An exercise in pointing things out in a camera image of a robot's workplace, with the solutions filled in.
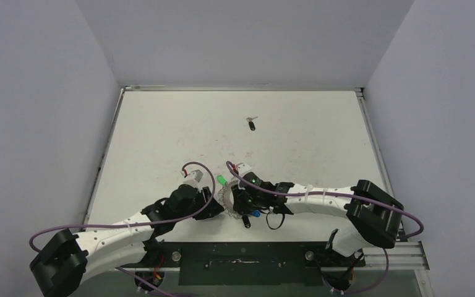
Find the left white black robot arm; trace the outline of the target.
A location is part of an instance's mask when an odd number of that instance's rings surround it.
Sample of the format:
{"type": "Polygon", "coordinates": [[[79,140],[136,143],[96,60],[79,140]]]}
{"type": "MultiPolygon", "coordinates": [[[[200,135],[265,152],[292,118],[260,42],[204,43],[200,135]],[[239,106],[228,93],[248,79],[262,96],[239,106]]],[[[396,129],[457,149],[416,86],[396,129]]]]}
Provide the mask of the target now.
{"type": "Polygon", "coordinates": [[[177,222],[206,220],[224,208],[208,187],[183,184],[124,221],[56,232],[30,263],[43,296],[69,296],[84,281],[115,267],[141,262],[177,222]]]}

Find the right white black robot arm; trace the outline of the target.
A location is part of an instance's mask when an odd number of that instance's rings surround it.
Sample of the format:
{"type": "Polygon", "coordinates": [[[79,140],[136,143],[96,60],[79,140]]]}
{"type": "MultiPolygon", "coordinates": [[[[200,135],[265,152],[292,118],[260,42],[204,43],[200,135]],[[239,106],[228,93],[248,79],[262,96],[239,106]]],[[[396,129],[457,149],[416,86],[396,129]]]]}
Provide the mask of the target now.
{"type": "Polygon", "coordinates": [[[360,179],[343,188],[319,188],[291,182],[273,184],[249,171],[231,186],[233,210],[241,215],[255,211],[282,217],[311,213],[348,220],[333,228],[327,248],[350,257],[358,250],[375,246],[395,247],[403,205],[374,183],[360,179]]]}

